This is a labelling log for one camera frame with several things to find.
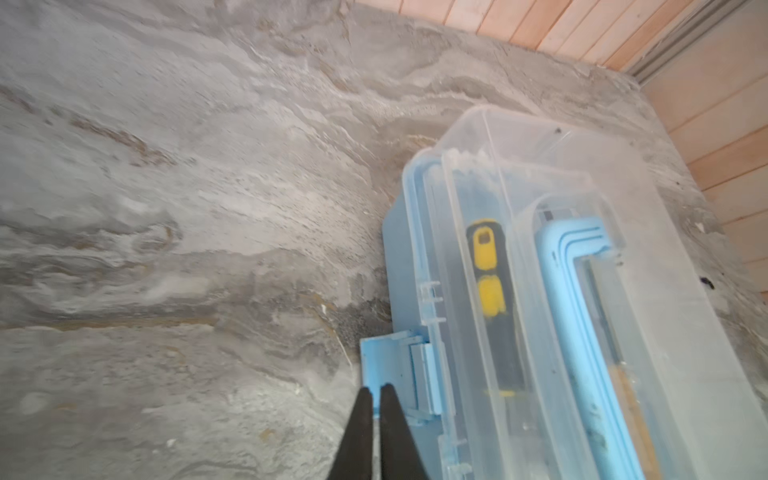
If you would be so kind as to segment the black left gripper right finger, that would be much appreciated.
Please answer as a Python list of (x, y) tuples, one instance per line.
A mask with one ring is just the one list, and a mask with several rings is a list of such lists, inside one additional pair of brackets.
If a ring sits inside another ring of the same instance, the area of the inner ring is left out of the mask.
[(379, 420), (382, 478), (427, 480), (427, 472), (392, 384), (381, 388)]

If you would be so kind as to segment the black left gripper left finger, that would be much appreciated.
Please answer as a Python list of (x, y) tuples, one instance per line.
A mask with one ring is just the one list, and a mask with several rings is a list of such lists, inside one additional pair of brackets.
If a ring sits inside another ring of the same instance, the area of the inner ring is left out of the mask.
[(357, 394), (328, 480), (370, 480), (373, 473), (373, 396), (362, 387)]

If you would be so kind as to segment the blue plastic tool box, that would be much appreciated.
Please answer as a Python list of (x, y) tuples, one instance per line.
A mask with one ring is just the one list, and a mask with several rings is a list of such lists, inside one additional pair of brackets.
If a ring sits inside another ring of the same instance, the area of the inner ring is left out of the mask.
[[(525, 389), (500, 396), (467, 227), (498, 221)], [(432, 479), (763, 479), (767, 421), (639, 155), (466, 111), (404, 167), (383, 246), (392, 384)]]

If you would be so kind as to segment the yellow black utility knife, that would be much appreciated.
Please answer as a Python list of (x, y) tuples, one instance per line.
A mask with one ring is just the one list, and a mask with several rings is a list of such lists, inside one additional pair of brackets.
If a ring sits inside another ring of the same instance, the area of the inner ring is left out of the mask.
[(525, 374), (504, 229), (481, 219), (467, 227), (466, 237), (500, 396), (512, 398), (525, 389)]

